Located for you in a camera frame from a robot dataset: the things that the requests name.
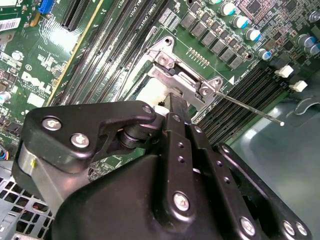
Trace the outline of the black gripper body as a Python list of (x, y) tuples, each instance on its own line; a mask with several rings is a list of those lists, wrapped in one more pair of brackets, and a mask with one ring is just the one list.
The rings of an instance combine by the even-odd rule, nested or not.
[(165, 167), (158, 156), (144, 156), (71, 194), (59, 208), (53, 240), (226, 240), (218, 226), (214, 187), (207, 173), (191, 172), (194, 190), (181, 211), (168, 194)]

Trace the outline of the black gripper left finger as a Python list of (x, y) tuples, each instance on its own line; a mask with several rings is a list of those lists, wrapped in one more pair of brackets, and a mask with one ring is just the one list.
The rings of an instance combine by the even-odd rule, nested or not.
[(142, 157), (164, 165), (168, 194), (183, 220), (195, 216), (187, 185), (193, 172), (186, 101), (172, 93), (156, 111), (140, 100), (36, 108), (24, 121), (15, 180), (49, 205), (54, 217), (77, 190)]

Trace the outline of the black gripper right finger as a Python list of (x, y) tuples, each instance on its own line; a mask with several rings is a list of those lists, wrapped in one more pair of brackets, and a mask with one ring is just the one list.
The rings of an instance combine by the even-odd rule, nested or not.
[(212, 147), (195, 124), (187, 127), (200, 170), (209, 175), (217, 223), (226, 240), (311, 240), (307, 225), (228, 145)]

